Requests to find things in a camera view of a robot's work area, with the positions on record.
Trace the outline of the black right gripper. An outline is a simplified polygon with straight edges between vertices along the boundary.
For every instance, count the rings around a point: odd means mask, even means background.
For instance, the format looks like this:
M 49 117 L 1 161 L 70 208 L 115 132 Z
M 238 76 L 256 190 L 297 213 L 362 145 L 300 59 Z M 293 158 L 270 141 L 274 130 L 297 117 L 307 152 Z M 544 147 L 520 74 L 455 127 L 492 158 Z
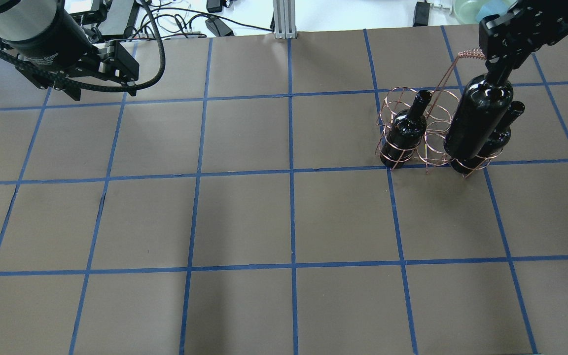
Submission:
M 504 14 L 479 22 L 488 74 L 510 74 L 530 54 L 568 36 L 568 0 L 517 0 Z

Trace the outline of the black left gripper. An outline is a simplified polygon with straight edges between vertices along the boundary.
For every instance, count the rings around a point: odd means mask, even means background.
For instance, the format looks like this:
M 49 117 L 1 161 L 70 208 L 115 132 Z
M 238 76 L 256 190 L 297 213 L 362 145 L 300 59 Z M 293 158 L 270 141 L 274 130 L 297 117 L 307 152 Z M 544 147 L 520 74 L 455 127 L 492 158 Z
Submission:
M 109 42 L 109 72 L 102 72 L 108 56 L 95 47 L 66 10 L 4 10 L 3 42 L 16 50 L 7 62 L 37 88 L 52 87 L 75 102 L 81 88 L 41 72 L 72 78 L 93 77 L 122 87 L 135 85 L 140 65 L 120 42 Z

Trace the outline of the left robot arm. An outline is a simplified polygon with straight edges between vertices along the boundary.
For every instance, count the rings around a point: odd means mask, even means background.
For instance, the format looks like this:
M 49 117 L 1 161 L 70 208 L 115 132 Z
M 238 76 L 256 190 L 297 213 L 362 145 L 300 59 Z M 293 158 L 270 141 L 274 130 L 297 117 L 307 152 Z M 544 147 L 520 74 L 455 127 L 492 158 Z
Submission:
M 0 0 L 0 59 L 36 88 L 74 101 L 83 91 L 135 96 L 139 63 L 106 38 L 92 12 L 73 16 L 63 0 Z

